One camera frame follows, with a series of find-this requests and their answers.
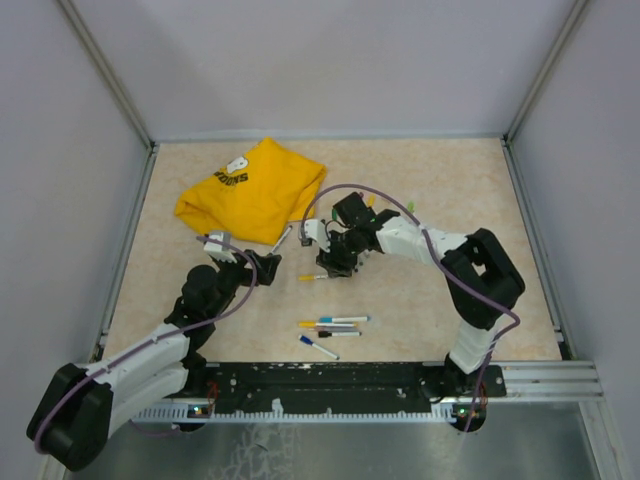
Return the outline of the yellow cap short marker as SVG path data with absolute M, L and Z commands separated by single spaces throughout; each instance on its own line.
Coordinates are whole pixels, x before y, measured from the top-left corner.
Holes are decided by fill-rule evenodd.
M 307 282 L 307 281 L 324 280 L 328 278 L 329 278 L 328 274 L 309 274 L 309 275 L 300 275 L 298 277 L 298 280 L 301 282 Z

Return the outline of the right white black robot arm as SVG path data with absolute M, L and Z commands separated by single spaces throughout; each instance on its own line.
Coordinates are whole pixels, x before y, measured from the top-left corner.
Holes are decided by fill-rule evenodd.
M 333 207 L 339 225 L 305 217 L 299 229 L 304 246 L 317 244 L 316 263 L 331 278 L 349 278 L 369 252 L 404 257 L 438 268 L 461 318 L 445 357 L 443 395 L 479 391 L 497 342 L 518 327 L 514 307 L 525 282 L 496 235 L 484 228 L 454 234 L 421 223 L 400 203 L 380 212 L 353 192 Z

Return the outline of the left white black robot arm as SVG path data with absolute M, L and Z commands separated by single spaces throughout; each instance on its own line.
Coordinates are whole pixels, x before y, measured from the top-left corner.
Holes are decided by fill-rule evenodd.
M 199 349 L 216 321 L 246 302 L 239 288 L 273 283 L 279 254 L 238 250 L 228 261 L 197 265 L 187 274 L 173 310 L 147 337 L 111 358 L 67 363 L 53 375 L 26 429 L 35 450 L 70 471 L 88 466 L 107 440 L 145 408 L 182 392 L 194 397 L 208 384 Z

